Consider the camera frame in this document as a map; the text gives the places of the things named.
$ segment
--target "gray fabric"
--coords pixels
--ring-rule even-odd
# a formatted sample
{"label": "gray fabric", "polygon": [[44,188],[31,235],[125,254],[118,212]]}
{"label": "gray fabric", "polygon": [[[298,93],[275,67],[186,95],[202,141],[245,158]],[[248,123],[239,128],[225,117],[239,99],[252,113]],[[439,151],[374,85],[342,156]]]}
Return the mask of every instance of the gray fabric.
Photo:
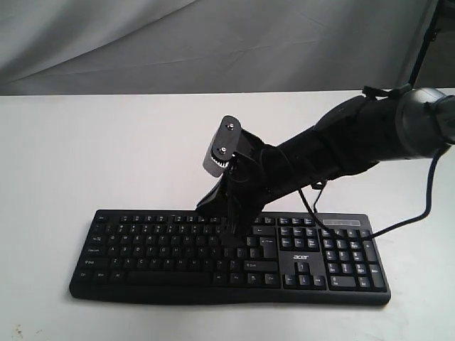
{"label": "gray fabric", "polygon": [[[93,23],[102,9],[96,1],[75,0],[72,5],[81,13],[84,6],[90,12],[87,22],[92,26],[77,40],[83,45],[87,36],[90,48],[80,48],[74,57],[80,51],[92,51],[53,67],[56,61],[70,59],[70,53],[50,49],[36,64],[33,51],[27,53],[23,57],[28,61],[26,70],[34,73],[24,77],[27,72],[19,70],[20,63],[13,62],[14,67],[7,64],[0,74],[0,83],[4,83],[0,93],[273,92],[359,89],[366,84],[394,87],[409,78],[437,1],[197,0],[163,16],[168,7],[145,26],[143,23],[161,6],[178,2],[176,10],[190,1],[140,2],[143,8],[145,2],[155,6],[147,8],[148,13],[145,9],[125,13],[111,10],[116,17],[109,22],[117,24],[117,36],[130,34],[115,40],[107,28],[104,37],[108,38],[95,40],[90,33],[102,27],[102,23]],[[114,1],[109,7],[129,8],[132,3]],[[134,16],[142,21],[136,22]],[[46,44],[47,38],[40,37]],[[72,44],[65,42],[65,51]]]}

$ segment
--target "computer keyboard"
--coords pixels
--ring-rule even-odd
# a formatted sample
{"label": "computer keyboard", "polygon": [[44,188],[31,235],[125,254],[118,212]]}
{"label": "computer keyboard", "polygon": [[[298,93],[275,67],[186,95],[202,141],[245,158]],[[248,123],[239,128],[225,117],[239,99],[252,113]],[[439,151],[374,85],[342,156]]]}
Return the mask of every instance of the computer keyboard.
{"label": "computer keyboard", "polygon": [[194,211],[99,210],[70,292],[153,304],[249,302],[384,305],[390,289],[366,215],[263,212],[244,244],[223,246],[226,219]]}

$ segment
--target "black keyboard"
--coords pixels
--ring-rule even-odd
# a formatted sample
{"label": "black keyboard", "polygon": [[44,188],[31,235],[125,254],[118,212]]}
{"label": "black keyboard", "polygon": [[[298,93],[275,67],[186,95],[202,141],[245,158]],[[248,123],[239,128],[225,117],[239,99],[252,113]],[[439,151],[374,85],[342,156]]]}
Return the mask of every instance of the black keyboard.
{"label": "black keyboard", "polygon": [[76,298],[154,304],[384,305],[390,289],[366,215],[263,212],[240,247],[194,211],[99,210],[70,283]]}

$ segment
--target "acer logo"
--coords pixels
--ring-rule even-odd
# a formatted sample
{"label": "acer logo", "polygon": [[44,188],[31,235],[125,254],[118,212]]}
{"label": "acer logo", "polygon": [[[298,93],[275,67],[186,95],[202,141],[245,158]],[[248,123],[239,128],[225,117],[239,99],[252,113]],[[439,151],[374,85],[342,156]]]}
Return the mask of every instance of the acer logo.
{"label": "acer logo", "polygon": [[293,259],[301,259],[301,260],[306,261],[306,260],[308,259],[308,257],[309,257],[309,256],[304,255],[304,254],[302,254],[302,255],[295,254],[294,257],[292,257],[292,258],[293,258]]}

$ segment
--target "white table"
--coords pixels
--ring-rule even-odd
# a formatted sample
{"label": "white table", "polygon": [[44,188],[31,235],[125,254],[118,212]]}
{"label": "white table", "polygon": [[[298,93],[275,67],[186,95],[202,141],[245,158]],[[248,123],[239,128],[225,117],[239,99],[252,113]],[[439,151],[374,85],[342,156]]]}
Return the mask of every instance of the white table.
{"label": "white table", "polygon": [[[201,163],[224,115],[279,144],[357,93],[0,97],[0,340],[453,340],[453,151],[437,169],[431,216],[377,240],[392,290],[384,308],[166,307],[68,293],[96,209],[191,210],[211,189]],[[417,215],[428,165],[338,179],[319,209],[366,213],[374,229]],[[266,209],[303,206],[293,194]]]}

